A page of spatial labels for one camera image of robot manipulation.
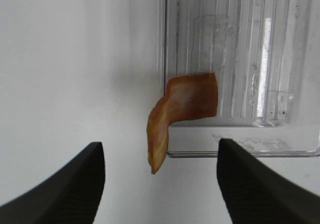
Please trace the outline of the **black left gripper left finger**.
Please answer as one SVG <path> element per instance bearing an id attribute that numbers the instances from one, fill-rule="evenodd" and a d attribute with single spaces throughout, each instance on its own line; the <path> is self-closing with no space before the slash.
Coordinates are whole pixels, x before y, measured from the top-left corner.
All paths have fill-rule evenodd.
<path id="1" fill-rule="evenodd" d="M 101 142 L 92 142 L 48 179 L 1 205 L 2 224 L 92 224 L 105 186 Z"/>

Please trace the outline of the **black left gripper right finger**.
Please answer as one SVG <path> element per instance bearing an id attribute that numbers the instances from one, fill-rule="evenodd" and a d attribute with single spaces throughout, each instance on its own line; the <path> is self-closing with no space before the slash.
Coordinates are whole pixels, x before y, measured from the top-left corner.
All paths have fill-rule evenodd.
<path id="1" fill-rule="evenodd" d="M 279 175 L 232 139 L 218 145 L 216 177 L 234 224 L 318 224 L 320 197 Z"/>

